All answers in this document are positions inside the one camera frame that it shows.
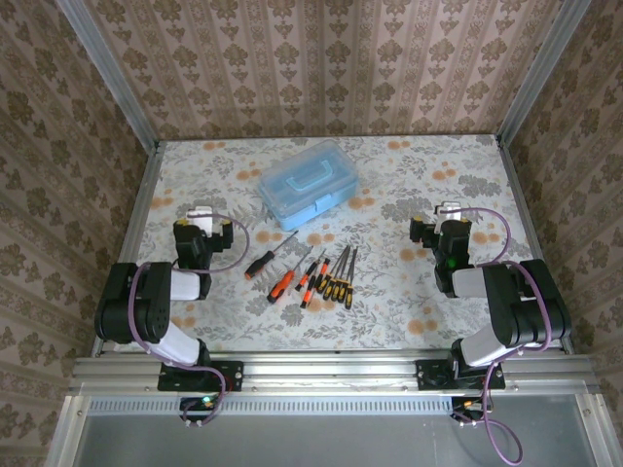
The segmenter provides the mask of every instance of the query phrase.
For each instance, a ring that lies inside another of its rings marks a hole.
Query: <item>patterned tablecloth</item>
[[[508,257],[531,256],[490,135],[335,138],[359,172],[356,198],[307,222],[260,276],[244,279],[248,264],[286,235],[259,197],[259,175],[324,139],[166,143],[139,263],[176,258],[172,223],[196,205],[239,219],[252,240],[240,267],[212,275],[207,300],[171,304],[173,321],[212,350],[447,347],[480,329],[489,320],[485,301],[450,300],[438,292],[432,255],[409,240],[409,219],[432,221],[433,206],[443,200],[493,208],[511,226]],[[473,261],[491,259],[502,247],[503,226],[486,215],[467,217],[474,222]],[[326,248],[335,259],[347,244],[359,248],[351,310],[318,297],[301,309],[302,293],[293,288],[277,304],[268,303],[270,288],[308,245],[317,245],[311,257]],[[212,266],[231,263],[243,246],[235,230],[232,250],[215,255]]]

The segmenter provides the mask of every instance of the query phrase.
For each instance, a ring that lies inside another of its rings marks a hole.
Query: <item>plastic storage box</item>
[[[290,231],[354,197],[354,163],[333,141],[323,141],[266,170],[260,194],[281,228]]]

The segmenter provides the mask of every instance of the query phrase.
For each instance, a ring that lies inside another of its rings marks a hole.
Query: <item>box handle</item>
[[[310,188],[313,188],[314,186],[324,182],[327,178],[333,175],[333,167],[328,161],[322,161],[320,165],[322,165],[324,171],[320,173],[317,177],[312,178],[304,185],[299,184],[294,179],[294,177],[286,178],[285,183],[287,183],[293,190],[296,190],[297,192],[302,192],[304,190],[309,190]]]

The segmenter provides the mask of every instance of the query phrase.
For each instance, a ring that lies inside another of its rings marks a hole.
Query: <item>patterned wall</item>
[[[513,141],[545,257],[623,439],[623,2],[594,1]]]
[[[560,0],[90,0],[161,139],[494,133]]]
[[[145,154],[54,2],[0,26],[0,464],[41,465]]]

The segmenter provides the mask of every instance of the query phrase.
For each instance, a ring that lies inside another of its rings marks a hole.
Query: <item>box lid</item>
[[[279,218],[317,204],[331,203],[333,194],[356,183],[354,163],[334,141],[323,141],[264,171],[260,193]]]

